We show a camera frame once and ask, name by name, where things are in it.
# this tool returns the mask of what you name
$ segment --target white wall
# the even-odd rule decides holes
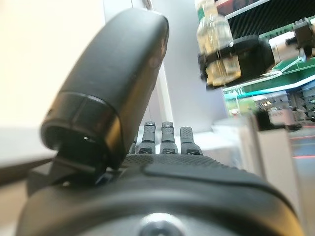
[[[200,79],[198,16],[193,0],[152,0],[155,11],[169,21],[169,40],[164,59],[174,127],[190,126],[194,132],[211,130],[213,121],[226,118],[223,92],[206,91]]]
[[[51,153],[38,127],[104,23],[102,0],[0,0],[0,165]]]

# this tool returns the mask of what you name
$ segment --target white robotic part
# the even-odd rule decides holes
[[[300,55],[300,51],[297,49],[296,45],[286,44],[286,40],[294,36],[294,32],[287,32],[269,40],[275,64],[278,64],[282,60],[291,59]]]
[[[237,236],[229,229],[192,216],[153,213],[103,222],[78,236]]]

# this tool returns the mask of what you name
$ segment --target plastic bottle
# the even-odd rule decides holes
[[[200,52],[210,54],[233,41],[228,21],[218,14],[214,0],[195,0],[200,20],[197,41]],[[211,63],[206,69],[207,84],[221,86],[241,76],[237,56]]]

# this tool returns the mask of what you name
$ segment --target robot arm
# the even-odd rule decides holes
[[[167,39],[165,17],[129,9],[92,40],[43,122],[58,154],[30,171],[16,236],[303,236],[278,190],[203,156],[188,127],[180,155],[170,122],[161,154],[153,122],[136,147]]]
[[[241,77],[220,86],[208,83],[208,89],[234,86],[252,80],[266,73],[280,61],[296,56],[307,60],[312,57],[312,48],[315,48],[314,27],[307,18],[304,18],[295,23],[293,30],[269,41],[255,35],[238,38],[212,54],[199,55],[201,79],[207,81],[206,68],[209,64],[231,56],[238,56]]]

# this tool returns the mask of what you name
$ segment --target metal screw head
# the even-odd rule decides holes
[[[184,236],[184,226],[173,215],[154,213],[141,220],[139,236]]]

